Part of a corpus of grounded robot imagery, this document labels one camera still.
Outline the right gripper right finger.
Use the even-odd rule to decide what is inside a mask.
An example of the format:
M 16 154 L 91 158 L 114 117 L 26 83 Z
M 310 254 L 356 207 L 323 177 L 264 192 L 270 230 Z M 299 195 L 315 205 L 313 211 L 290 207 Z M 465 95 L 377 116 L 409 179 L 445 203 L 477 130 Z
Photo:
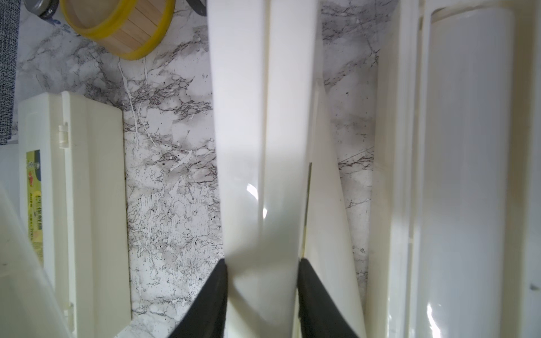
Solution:
M 307 259 L 301 259 L 299 263 L 297 291 L 303 337 L 358 337 Z

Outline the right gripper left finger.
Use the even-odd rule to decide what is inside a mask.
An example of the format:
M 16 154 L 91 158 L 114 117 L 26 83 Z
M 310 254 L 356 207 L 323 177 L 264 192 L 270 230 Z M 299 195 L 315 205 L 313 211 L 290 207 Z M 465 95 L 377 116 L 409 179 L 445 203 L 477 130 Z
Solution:
M 224 337 L 227 303 L 228 270 L 221 259 L 169 338 Z

